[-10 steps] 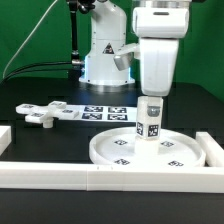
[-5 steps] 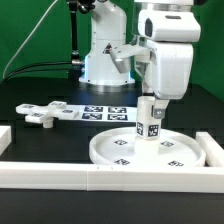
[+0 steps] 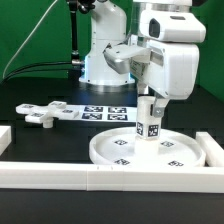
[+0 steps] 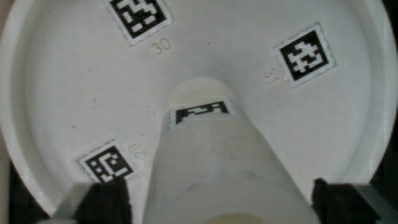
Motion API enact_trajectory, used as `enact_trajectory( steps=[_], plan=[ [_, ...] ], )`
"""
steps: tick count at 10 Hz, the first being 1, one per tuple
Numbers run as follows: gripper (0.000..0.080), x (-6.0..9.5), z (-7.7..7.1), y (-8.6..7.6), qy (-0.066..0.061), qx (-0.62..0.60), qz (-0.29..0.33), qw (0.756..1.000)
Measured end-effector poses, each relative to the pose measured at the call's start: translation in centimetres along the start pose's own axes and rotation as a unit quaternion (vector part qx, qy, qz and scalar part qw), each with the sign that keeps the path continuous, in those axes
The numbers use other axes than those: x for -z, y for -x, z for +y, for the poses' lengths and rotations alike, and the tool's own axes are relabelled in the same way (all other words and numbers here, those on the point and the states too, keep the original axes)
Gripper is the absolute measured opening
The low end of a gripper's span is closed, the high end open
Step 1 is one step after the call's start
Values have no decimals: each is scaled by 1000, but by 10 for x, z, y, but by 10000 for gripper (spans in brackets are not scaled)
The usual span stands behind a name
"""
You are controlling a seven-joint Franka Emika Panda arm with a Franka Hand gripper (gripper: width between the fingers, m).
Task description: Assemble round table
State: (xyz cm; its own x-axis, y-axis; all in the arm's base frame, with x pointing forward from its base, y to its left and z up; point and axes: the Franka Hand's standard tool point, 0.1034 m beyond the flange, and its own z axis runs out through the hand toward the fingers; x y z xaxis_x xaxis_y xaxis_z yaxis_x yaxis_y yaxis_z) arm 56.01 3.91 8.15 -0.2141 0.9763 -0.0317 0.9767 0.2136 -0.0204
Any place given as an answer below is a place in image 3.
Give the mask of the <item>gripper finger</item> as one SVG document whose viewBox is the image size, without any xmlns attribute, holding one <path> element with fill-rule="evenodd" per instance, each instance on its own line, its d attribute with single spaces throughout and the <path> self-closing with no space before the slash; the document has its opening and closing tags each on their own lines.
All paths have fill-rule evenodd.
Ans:
<svg viewBox="0 0 224 224">
<path fill-rule="evenodd" d="M 152 105 L 152 111 L 151 111 L 152 115 L 156 118 L 162 118 L 164 116 L 165 108 L 168 103 L 169 100 L 167 98 L 164 98 L 163 96 L 156 93 L 155 100 Z"/>
<path fill-rule="evenodd" d="M 148 86 L 142 82 L 137 83 L 138 96 L 147 96 L 149 94 Z"/>
</svg>

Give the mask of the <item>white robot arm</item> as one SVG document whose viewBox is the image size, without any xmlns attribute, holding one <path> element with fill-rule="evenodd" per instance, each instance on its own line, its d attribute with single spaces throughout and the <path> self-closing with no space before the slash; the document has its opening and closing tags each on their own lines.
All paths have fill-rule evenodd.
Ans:
<svg viewBox="0 0 224 224">
<path fill-rule="evenodd" d="M 91 13 L 91 50 L 85 57 L 83 84 L 99 91 L 136 83 L 155 92 L 153 115 L 170 100 L 193 91 L 197 45 L 205 26 L 190 12 L 193 0 L 133 0 L 132 16 L 110 0 L 96 0 Z"/>
</svg>

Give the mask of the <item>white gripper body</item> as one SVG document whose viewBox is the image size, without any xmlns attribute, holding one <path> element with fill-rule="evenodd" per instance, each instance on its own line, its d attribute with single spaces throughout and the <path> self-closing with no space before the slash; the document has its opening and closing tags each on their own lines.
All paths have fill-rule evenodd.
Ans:
<svg viewBox="0 0 224 224">
<path fill-rule="evenodd" d="M 144 44 L 118 44 L 104 50 L 107 64 L 130 73 L 167 99 L 186 99 L 193 91 L 199 63 L 197 45 L 206 29 L 189 12 L 144 10 L 139 19 Z"/>
</svg>

